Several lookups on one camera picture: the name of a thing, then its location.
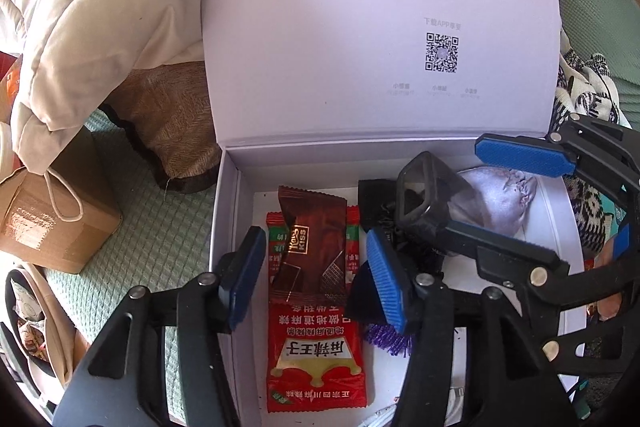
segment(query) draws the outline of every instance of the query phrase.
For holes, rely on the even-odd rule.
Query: blue gripper pad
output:
[[[367,259],[386,321],[402,335],[407,325],[405,306],[411,288],[393,247],[380,229],[367,233]]]
[[[613,259],[617,259],[629,248],[629,225],[618,230],[618,235],[613,240]]]
[[[476,140],[476,156],[487,165],[531,172],[551,178],[573,174],[575,164],[564,153],[549,147],[544,140],[500,136]]]
[[[228,306],[227,323],[231,331],[246,317],[266,251],[264,230],[250,227],[218,287],[221,300]]]

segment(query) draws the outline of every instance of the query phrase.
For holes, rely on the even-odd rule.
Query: beige bag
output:
[[[49,283],[33,264],[23,263],[9,272],[5,297],[10,296],[14,291],[10,281],[21,286],[26,283],[29,286],[27,290],[31,291],[33,297],[42,308],[44,314],[44,338],[50,367],[47,367],[47,362],[44,360],[40,360],[27,352],[18,332],[18,315],[14,310],[15,299],[6,299],[7,312],[11,322],[10,329],[29,362],[33,381],[43,397],[57,404],[62,399],[62,395],[73,374],[76,328],[62,309],[62,306],[60,306],[56,296],[53,295]]]

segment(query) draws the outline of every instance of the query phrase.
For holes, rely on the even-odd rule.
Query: white box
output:
[[[354,204],[359,179],[396,178],[423,150],[463,169],[479,165],[473,143],[482,132],[546,133],[558,72],[558,0],[202,0],[202,15],[223,149],[211,266],[250,225],[265,227],[267,211],[279,210],[280,184]],[[426,69],[430,32],[458,38],[454,73]],[[539,182],[524,236],[580,271],[564,184]],[[247,318],[220,339],[242,425],[355,427],[391,404],[406,360],[365,344],[366,409],[267,414],[265,267]],[[445,270],[454,288],[486,285],[463,257],[449,259]],[[566,312],[560,330],[585,320],[584,309]],[[463,344],[461,336],[457,383]]]

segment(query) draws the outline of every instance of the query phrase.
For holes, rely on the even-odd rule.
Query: box lid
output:
[[[202,0],[220,145],[541,136],[558,0]]]

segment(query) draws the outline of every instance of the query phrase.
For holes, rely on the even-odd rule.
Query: brown chocolate wrapper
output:
[[[282,186],[278,199],[289,238],[270,300],[343,305],[347,200]]]

